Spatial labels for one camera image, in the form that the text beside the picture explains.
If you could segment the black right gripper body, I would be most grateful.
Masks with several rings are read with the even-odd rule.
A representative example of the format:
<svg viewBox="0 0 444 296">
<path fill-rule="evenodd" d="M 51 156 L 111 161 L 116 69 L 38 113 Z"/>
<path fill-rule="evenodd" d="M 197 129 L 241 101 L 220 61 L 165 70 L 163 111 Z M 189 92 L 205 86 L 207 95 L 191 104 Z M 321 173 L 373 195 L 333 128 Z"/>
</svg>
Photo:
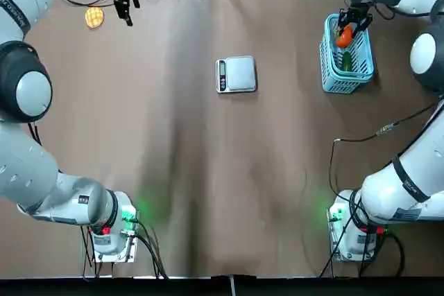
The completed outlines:
<svg viewBox="0 0 444 296">
<path fill-rule="evenodd" d="M 348 10 L 349 21 L 356 21 L 360 17 L 365 17 L 366 15 L 372 15 L 370 12 L 373 3 L 369 0 L 354 1 L 354 0 L 344 0 L 344 5 Z"/>
</svg>

